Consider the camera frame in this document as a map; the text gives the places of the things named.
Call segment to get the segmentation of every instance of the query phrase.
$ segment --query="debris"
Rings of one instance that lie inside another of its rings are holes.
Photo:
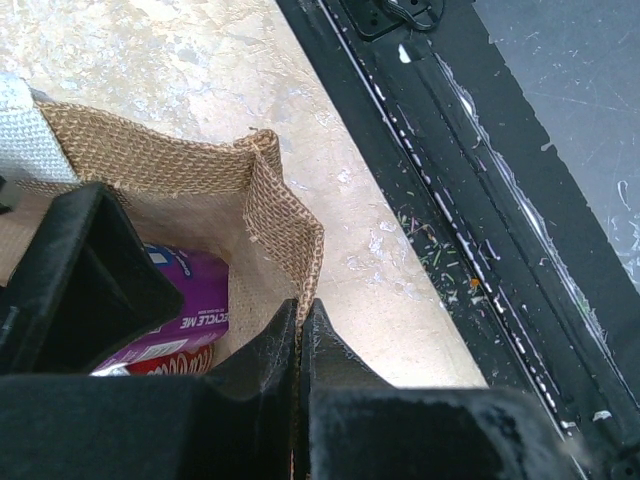
[[[500,260],[500,255],[498,255],[498,253],[493,249],[493,246],[491,245],[491,242],[489,241],[488,238],[484,240],[484,242],[482,242],[481,246],[482,245],[484,245],[486,249],[489,251],[491,258],[493,258],[494,260]]]
[[[629,184],[627,183],[626,180],[620,180],[618,182],[618,196],[620,197],[620,200],[622,201],[624,206],[627,207],[627,210],[630,212],[631,208],[629,207],[629,201],[627,200],[628,187],[629,187]]]
[[[448,303],[456,303],[458,301],[458,291],[456,290],[455,292],[449,294],[449,296],[447,297],[447,302]]]
[[[607,418],[611,417],[613,417],[613,415],[611,415],[611,412],[609,410],[600,410],[599,412],[593,414],[592,422],[597,422],[598,420],[606,420]]]
[[[398,223],[402,228],[407,228],[409,226],[409,219],[407,218],[406,215],[401,215],[398,212],[398,215],[396,216],[396,218],[398,219]]]
[[[384,230],[385,232],[395,232],[398,228],[395,222],[380,222],[380,230]]]
[[[425,230],[427,232],[427,238],[432,242],[434,242],[434,244],[436,245],[438,244],[438,241],[435,239],[435,236],[431,233],[431,232],[435,233],[435,230],[433,229],[433,227],[428,223],[425,223],[421,227],[418,227],[418,222],[415,220],[415,218],[412,218],[411,229],[409,230],[409,233],[407,235],[411,236],[415,233],[418,233],[420,230]]]

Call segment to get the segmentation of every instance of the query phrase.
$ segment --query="scratched surface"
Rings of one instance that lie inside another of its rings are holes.
[[[475,8],[640,291],[640,2]]]

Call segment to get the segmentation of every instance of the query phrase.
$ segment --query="burlap bag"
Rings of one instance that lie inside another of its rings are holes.
[[[285,185],[272,131],[211,145],[171,138],[93,108],[34,105],[79,182],[112,186],[143,241],[207,250],[229,264],[227,354],[259,333],[286,298],[299,299],[301,325],[315,294],[324,234]],[[0,216],[3,284],[50,199],[73,188],[29,179],[20,184],[28,194],[15,212]]]

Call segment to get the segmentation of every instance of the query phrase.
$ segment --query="red label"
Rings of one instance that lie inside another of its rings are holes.
[[[213,345],[127,365],[133,375],[198,375],[213,367]]]

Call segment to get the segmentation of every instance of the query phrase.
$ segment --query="jute bag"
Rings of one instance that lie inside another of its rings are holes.
[[[116,192],[143,241],[210,251],[229,264],[229,352],[259,333],[286,298],[299,299],[301,325],[324,232],[284,183],[275,133],[255,131],[230,145],[179,140],[50,101],[16,77],[2,80],[0,175],[18,177],[26,194],[15,212],[0,216],[0,284],[51,198],[100,181]]]

